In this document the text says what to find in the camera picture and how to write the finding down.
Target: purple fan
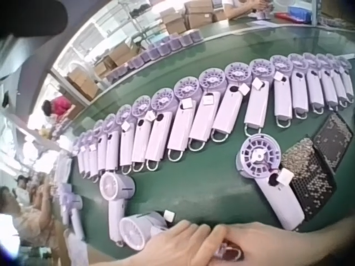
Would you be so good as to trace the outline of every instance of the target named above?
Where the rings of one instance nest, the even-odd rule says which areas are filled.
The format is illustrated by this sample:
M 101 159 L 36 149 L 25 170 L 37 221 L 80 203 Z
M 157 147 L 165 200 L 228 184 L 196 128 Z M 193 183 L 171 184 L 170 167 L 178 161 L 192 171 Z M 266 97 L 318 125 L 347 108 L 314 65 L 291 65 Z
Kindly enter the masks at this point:
M 338 61 L 339 61 L 340 65 L 342 66 L 342 68 L 345 70 L 350 70 L 353 68 L 353 66 L 350 64 L 349 60 L 346 59 L 345 57 L 338 57 Z
M 322 64 L 317 60 L 317 57 L 311 53 L 304 53 L 303 58 L 308 62 L 311 69 L 321 70 Z
M 275 74 L 275 67 L 270 61 L 266 59 L 255 59 L 249 64 L 253 78 L 259 78 L 261 80 L 273 81 Z
M 147 50 L 143 51 L 140 56 L 142 57 L 144 62 L 149 62 L 151 60 Z
M 151 60 L 157 60 L 160 57 L 157 47 L 152 47 L 148 50 L 148 55 Z
M 140 55 L 137 55 L 136 57 L 132 58 L 131 62 L 132 62 L 133 67 L 135 69 L 139 69 L 144 65 L 144 61 L 143 61 L 142 57 L 140 57 Z
M 93 134 L 95 137 L 100 137 L 103 132 L 104 132 L 104 120 L 100 119 L 98 120 L 95 125 L 94 125 L 94 129 L 93 129 Z
M 283 75 L 290 77 L 292 75 L 293 64 L 291 60 L 283 55 L 274 55 L 270 58 L 270 62 L 274 65 L 275 70 Z
M 180 79 L 174 86 L 174 94 L 179 100 L 191 98 L 199 103 L 202 97 L 199 80 L 194 76 Z
M 132 115 L 137 118 L 144 117 L 150 110 L 150 97 L 143 95 L 137 98 L 132 105 Z
M 250 86 L 252 82 L 251 70 L 247 64 L 232 63 L 226 66 L 224 73 L 230 84 Z
M 182 48 L 179 37 L 171 37 L 169 41 L 169 46 L 172 51 L 177 51 Z
M 191 39 L 191 36 L 189 34 L 183 34 L 179 37 L 180 43 L 183 47 L 187 47 L 189 45 L 192 45 L 194 43 Z
M 331 62 L 324 54 L 317 54 L 317 60 L 321 63 L 322 68 L 327 70 L 333 69 Z
M 307 73 L 310 65 L 308 61 L 303 58 L 303 56 L 301 56 L 300 54 L 289 54 L 288 58 L 292 62 L 295 70 L 298 70 L 299 72 L 302 72 L 304 74 Z
M 179 102 L 172 89 L 163 88 L 153 95 L 150 105 L 157 112 L 176 112 Z
M 161 43 L 159 46 L 158 46 L 158 52 L 159 54 L 164 57 L 168 54 L 171 53 L 171 50 L 170 50 L 170 46 L 168 43 Z
M 219 91 L 221 94 L 228 86 L 226 75 L 219 68 L 209 68 L 203 71 L 199 76 L 199 82 L 204 90 Z
M 204 38 L 201 35 L 201 32 L 199 29 L 192 29 L 188 31 L 188 34 L 190 35 L 192 41 L 194 43 L 198 43 L 200 41 L 202 41 Z
M 114 114 L 109 114 L 104 121 L 104 132 L 111 133 L 118 127 L 119 125 L 116 123 L 116 116 Z
M 132 116 L 132 107 L 129 104 L 125 104 L 118 109 L 116 114 L 116 123 L 122 125 L 124 121 L 131 122 L 135 120 Z
M 278 169 L 280 163 L 280 146 L 266 134 L 255 134 L 246 139 L 236 158 L 237 170 L 246 178 L 268 178 L 270 170 Z

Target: assembly line table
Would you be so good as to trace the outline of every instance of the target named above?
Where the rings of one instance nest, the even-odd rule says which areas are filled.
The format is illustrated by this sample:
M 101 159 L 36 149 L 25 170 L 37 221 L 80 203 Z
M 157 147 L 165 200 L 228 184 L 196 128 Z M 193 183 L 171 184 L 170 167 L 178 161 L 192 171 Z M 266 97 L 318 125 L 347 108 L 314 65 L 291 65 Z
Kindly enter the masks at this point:
M 228 32 L 239 30 L 234 34 Z M 250 19 L 219 22 L 201 29 L 205 38 L 219 35 L 199 45 L 182 50 L 142 69 L 134 76 L 114 86 L 88 107 L 72 124 L 72 132 L 81 132 L 116 113 L 123 104 L 132 104 L 141 95 L 152 96 L 158 89 L 173 88 L 185 76 L 196 76 L 206 68 L 221 68 L 232 62 L 249 63 L 256 58 L 290 53 L 355 53 L 355 33 L 312 27 L 265 27 Z M 355 70 L 352 70 L 355 81 Z M 273 115 L 273 93 L 270 93 L 263 133 L 273 136 L 284 152 L 306 135 L 312 136 L 324 123 L 329 111 L 321 116 L 310 114 L 307 120 L 292 120 L 289 129 L 280 129 Z M 271 207 L 253 180 L 241 177 L 235 166 L 236 155 L 245 141 L 244 116 L 246 103 L 241 107 L 233 133 L 223 144 L 209 141 L 199 153 L 186 152 L 184 159 L 172 163 L 166 158 L 156 172 L 132 174 L 136 194 L 129 201 L 127 214 L 163 211 L 176 213 L 176 220 L 195 223 L 246 223 L 259 221 L 280 226 Z M 354 106 L 339 111 L 354 130 Z M 351 143 L 336 173 L 337 192 L 313 220 L 300 226 L 301 231 L 322 228 L 343 218 L 355 207 L 354 158 Z M 108 234 L 108 203 L 100 195 L 98 184 L 83 180 L 76 160 L 70 177 L 74 192 L 83 196 L 81 219 L 87 243 L 114 257 L 132 254 L 129 248 L 118 248 Z

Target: handheld fan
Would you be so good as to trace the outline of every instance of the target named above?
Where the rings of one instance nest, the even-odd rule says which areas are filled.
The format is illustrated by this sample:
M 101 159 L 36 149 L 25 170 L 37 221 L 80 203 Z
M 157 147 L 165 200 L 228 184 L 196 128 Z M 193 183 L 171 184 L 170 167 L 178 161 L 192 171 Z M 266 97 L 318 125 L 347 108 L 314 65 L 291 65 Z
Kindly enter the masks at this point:
M 89 164 L 90 164 L 90 176 L 94 183 L 98 181 L 99 178 L 99 168 L 98 168 L 98 137 L 96 137 L 97 132 L 95 128 L 90 132 L 88 136 L 89 145 Z
M 332 55 L 332 54 L 327 54 L 327 58 L 329 60 L 329 62 L 332 65 L 332 79 L 333 79 L 333 83 L 334 83 L 334 87 L 335 87 L 335 91 L 337 93 L 338 96 L 338 100 L 339 100 L 339 104 L 341 107 L 348 107 L 348 97 L 347 97 L 347 93 L 345 90 L 345 86 L 343 84 L 343 80 L 341 77 L 341 63 L 338 61 L 338 59 Z
M 275 97 L 274 115 L 277 126 L 285 129 L 291 126 L 292 119 L 290 76 L 292 75 L 293 64 L 287 57 L 282 55 L 272 56 L 270 62 L 275 66 L 275 70 L 282 74 L 280 78 L 274 80 L 273 84 Z M 287 124 L 282 125 L 280 121 L 287 122 Z
M 224 142 L 231 134 L 238 117 L 243 100 L 250 91 L 252 81 L 251 70 L 247 64 L 232 63 L 225 69 L 229 86 L 218 109 L 212 126 L 211 139 L 214 142 Z M 224 138 L 217 139 L 215 133 L 223 134 Z
M 179 37 L 182 47 L 187 47 L 194 43 L 191 39 L 191 36 L 188 33 L 184 33 Z
M 303 58 L 308 61 L 309 69 L 306 74 L 310 103 L 315 114 L 324 113 L 324 97 L 320 80 L 321 63 L 317 57 L 311 53 L 304 53 Z
M 135 133 L 136 118 L 132 115 L 132 107 L 123 105 L 116 114 L 116 122 L 121 126 L 120 166 L 124 175 L 132 168 L 132 150 Z
M 196 106 L 202 98 L 199 80 L 193 76 L 180 79 L 174 86 L 174 94 L 180 100 L 168 142 L 168 159 L 180 161 L 189 141 Z M 179 152 L 177 158 L 172 153 Z
M 177 51 L 182 48 L 182 45 L 180 43 L 180 39 L 178 36 L 171 36 L 170 41 L 168 42 L 170 49 L 172 51 Z
M 167 230 L 168 226 L 160 214 L 149 212 L 124 217 L 119 229 L 128 247 L 141 251 L 154 235 Z
M 161 43 L 158 45 L 158 52 L 162 57 L 167 56 L 171 53 L 169 43 Z
M 209 68 L 203 71 L 199 76 L 201 87 L 205 91 L 219 91 L 224 94 L 228 83 L 224 71 L 219 68 Z
M 149 137 L 145 159 L 146 168 L 149 171 L 155 171 L 159 167 L 159 161 L 163 158 L 171 121 L 175 116 L 179 102 L 172 89 L 163 88 L 153 95 L 150 105 L 156 112 L 156 120 Z M 156 162 L 154 168 L 151 168 L 149 164 L 152 161 Z
M 124 217 L 127 201 L 135 193 L 132 178 L 106 172 L 100 179 L 100 193 L 109 202 L 109 235 L 119 247 L 124 245 L 119 223 Z
M 256 181 L 283 228 L 293 230 L 301 224 L 305 214 L 290 186 L 278 182 L 283 173 L 278 169 L 280 163 L 280 146 L 266 134 L 249 137 L 236 156 L 238 172 Z
M 157 60 L 160 57 L 158 48 L 155 47 L 154 45 L 150 45 L 148 48 L 148 55 L 150 60 Z
M 226 66 L 224 73 L 229 84 L 241 86 L 243 83 L 251 86 L 252 76 L 251 70 L 247 64 L 232 63 Z
M 341 65 L 340 72 L 343 84 L 345 86 L 346 94 L 348 96 L 349 102 L 352 104 L 354 102 L 354 90 L 353 84 L 351 82 L 350 70 L 353 68 L 353 66 L 345 57 L 338 57 L 338 61 Z
M 332 79 L 333 66 L 324 54 L 316 55 L 321 64 L 321 83 L 323 86 L 324 98 L 330 110 L 338 110 L 338 96 Z
M 191 29 L 188 31 L 188 34 L 190 35 L 194 43 L 199 43 L 204 40 L 201 31 L 199 29 Z
M 151 121 L 145 119 L 145 115 L 151 110 L 150 101 L 149 96 L 143 95 L 136 99 L 132 105 L 132 115 L 138 119 L 132 151 L 132 170 L 134 172 L 140 172 L 144 167 L 151 130 Z
M 308 117 L 306 74 L 308 72 L 309 63 L 299 54 L 290 54 L 288 58 L 293 63 L 291 76 L 292 106 L 295 111 L 295 117 L 304 120 Z
M 249 66 L 253 75 L 253 82 L 244 118 L 244 133 L 246 136 L 250 136 L 248 127 L 258 130 L 258 133 L 264 127 L 268 92 L 275 74 L 275 67 L 265 59 L 255 59 L 250 62 Z
M 107 134 L 106 171 L 118 170 L 120 125 L 116 122 L 116 116 L 109 114 L 105 119 L 104 132 Z

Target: fan grille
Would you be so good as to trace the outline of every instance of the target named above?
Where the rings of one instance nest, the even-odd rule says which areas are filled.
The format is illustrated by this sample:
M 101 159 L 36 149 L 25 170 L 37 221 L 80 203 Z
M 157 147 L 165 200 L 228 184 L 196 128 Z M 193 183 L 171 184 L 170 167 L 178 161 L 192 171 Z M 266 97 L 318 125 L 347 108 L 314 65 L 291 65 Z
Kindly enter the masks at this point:
M 136 99 L 132 106 L 132 115 L 135 117 L 142 117 L 149 110 L 150 107 L 150 97 L 143 95 Z
M 278 169 L 281 150 L 275 139 L 265 134 L 249 137 L 237 156 L 237 165 L 253 178 L 269 177 L 272 170 Z

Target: sticker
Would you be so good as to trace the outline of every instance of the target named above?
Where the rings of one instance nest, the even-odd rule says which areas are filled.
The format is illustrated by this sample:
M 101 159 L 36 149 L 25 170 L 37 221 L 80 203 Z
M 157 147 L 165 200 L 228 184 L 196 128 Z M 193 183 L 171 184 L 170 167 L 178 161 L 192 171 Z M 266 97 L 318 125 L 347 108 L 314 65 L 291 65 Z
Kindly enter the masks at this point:
M 148 111 L 144 117 L 146 120 L 152 122 L 156 119 L 155 113 L 153 111 Z
M 202 102 L 204 105 L 212 105 L 213 104 L 213 95 L 205 95 L 202 98 Z
M 90 148 L 90 151 L 96 151 L 96 144 L 91 144 L 89 146 L 89 148 Z
M 259 78 L 255 78 L 252 86 L 256 89 L 256 90 L 260 90 L 261 87 L 263 86 L 264 82 L 262 82 Z
M 181 101 L 181 103 L 182 103 L 183 109 L 192 108 L 192 106 L 193 106 L 191 98 L 184 99 Z
M 283 74 L 282 74 L 281 72 L 277 71 L 277 72 L 275 73 L 275 76 L 273 76 L 273 78 L 274 78 L 275 80 L 277 80 L 277 81 L 281 81 L 282 78 L 283 78 Z
M 127 121 L 124 121 L 121 128 L 124 130 L 124 131 L 127 131 L 129 129 L 130 125 Z
M 250 88 L 249 88 L 248 85 L 246 85 L 245 83 L 243 83 L 243 84 L 239 87 L 239 90 L 238 90 L 238 91 L 240 91 L 240 93 L 241 93 L 243 96 L 245 96 L 245 95 L 247 95 L 247 94 L 249 93 Z
M 295 174 L 292 173 L 290 170 L 283 168 L 279 173 L 278 177 L 276 178 L 276 181 L 279 182 L 280 184 L 283 184 L 284 186 L 288 186 L 291 183 L 294 176 Z

